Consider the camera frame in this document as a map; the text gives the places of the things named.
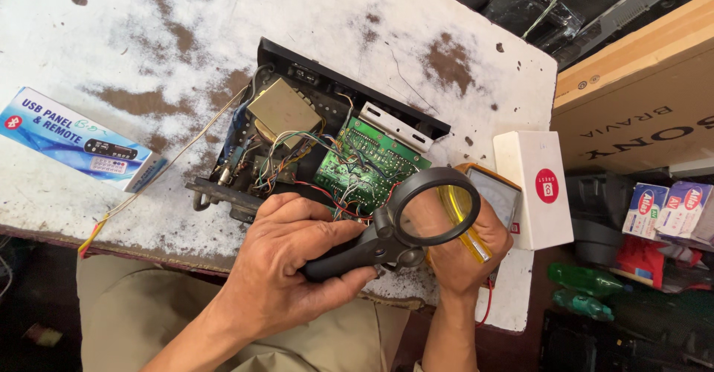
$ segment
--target cardboard box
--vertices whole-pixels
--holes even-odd
[[[693,0],[558,75],[566,170],[632,173],[714,157],[714,0]]]
[[[657,231],[669,238],[714,244],[714,186],[678,181],[667,195],[657,219]]]
[[[493,138],[496,172],[521,186],[513,246],[537,250],[573,242],[557,132],[514,131]]]
[[[667,203],[669,188],[664,186],[638,183],[630,201],[623,233],[655,240],[657,231],[655,224],[665,203]]]
[[[0,112],[0,122],[0,135],[124,192],[140,190],[166,163],[151,150],[29,87]]]

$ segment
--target magnifying glass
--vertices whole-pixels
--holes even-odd
[[[460,171],[450,167],[419,171],[394,188],[362,234],[309,260],[299,271],[309,281],[321,283],[357,267],[381,264],[391,271],[415,267],[424,260],[423,247],[467,232],[480,207],[476,187]]]

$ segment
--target red package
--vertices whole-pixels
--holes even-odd
[[[658,249],[665,246],[663,243],[625,235],[625,242],[615,258],[618,269],[613,271],[624,272],[618,274],[657,289],[662,288],[665,256]]]

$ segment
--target beige trousers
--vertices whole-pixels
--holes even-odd
[[[139,370],[219,290],[139,260],[79,260],[85,372]],[[408,317],[403,309],[355,299],[315,321],[253,342],[217,371],[389,371]]]

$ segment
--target bluetooth logo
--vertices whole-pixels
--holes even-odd
[[[18,115],[13,115],[5,121],[5,128],[9,130],[17,129],[20,127],[20,124],[22,124],[22,118]]]

